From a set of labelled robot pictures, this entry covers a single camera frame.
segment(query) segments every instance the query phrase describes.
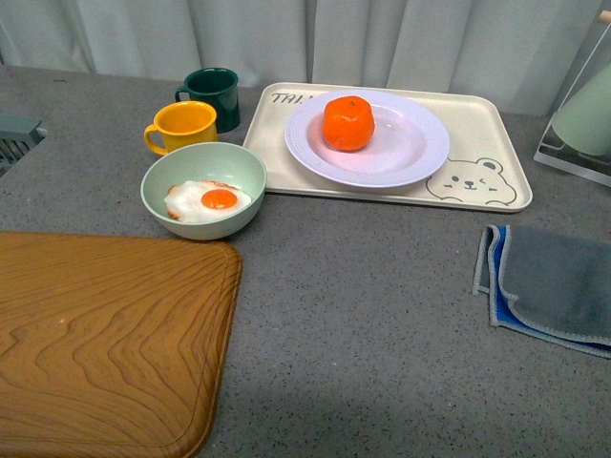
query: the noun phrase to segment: plate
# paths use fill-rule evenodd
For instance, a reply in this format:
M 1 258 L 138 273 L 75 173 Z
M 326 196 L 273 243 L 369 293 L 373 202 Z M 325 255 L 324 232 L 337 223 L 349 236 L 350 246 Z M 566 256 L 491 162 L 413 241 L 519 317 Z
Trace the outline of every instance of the plate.
M 345 95 L 364 98 L 375 120 L 371 141 L 355 153 L 330 148 L 322 134 L 325 106 Z M 375 90 L 310 98 L 288 117 L 284 141 L 295 159 L 315 174 L 366 188 L 403 186 L 430 177 L 450 153 L 450 136 L 435 114 L 406 97 Z

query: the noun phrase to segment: towel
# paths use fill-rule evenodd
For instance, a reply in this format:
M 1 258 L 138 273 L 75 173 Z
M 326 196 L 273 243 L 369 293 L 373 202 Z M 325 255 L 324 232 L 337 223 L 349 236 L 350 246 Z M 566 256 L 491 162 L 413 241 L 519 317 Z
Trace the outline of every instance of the towel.
M 489 225 L 474 294 L 490 321 L 547 342 L 611 358 L 611 245 L 531 227 Z

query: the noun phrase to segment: gray countertop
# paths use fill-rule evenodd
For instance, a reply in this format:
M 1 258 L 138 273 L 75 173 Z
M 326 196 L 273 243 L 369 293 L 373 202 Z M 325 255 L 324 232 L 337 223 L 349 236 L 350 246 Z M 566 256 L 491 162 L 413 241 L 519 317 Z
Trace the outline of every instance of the gray countertop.
M 139 184 L 177 81 L 9 67 L 0 114 L 47 138 L 0 178 L 0 229 L 172 237 Z M 242 144 L 260 90 L 241 88 Z M 533 161 L 546 119 L 503 114 L 534 199 L 495 214 L 267 194 L 228 239 L 243 277 L 199 457 L 611 456 L 611 362 L 489 324 L 487 224 L 611 240 L 611 189 Z

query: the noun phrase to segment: yellow mug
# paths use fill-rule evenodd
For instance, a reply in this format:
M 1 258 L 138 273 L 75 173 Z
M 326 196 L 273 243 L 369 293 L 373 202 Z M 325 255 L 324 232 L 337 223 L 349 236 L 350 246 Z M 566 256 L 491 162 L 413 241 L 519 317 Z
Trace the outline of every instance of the yellow mug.
M 217 112 L 211 105 L 194 100 L 172 103 L 155 115 L 153 124 L 144 130 L 144 141 L 149 149 L 160 156 L 193 143 L 217 141 Z M 159 133 L 164 147 L 151 138 Z

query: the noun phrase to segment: white curtain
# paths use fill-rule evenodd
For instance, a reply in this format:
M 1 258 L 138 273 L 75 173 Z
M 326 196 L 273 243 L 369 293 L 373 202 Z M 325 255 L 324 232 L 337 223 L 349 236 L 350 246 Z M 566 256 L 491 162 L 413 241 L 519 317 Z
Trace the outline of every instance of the white curtain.
M 0 0 L 0 55 L 177 81 L 228 67 L 247 87 L 473 94 L 547 115 L 609 9 L 611 0 Z

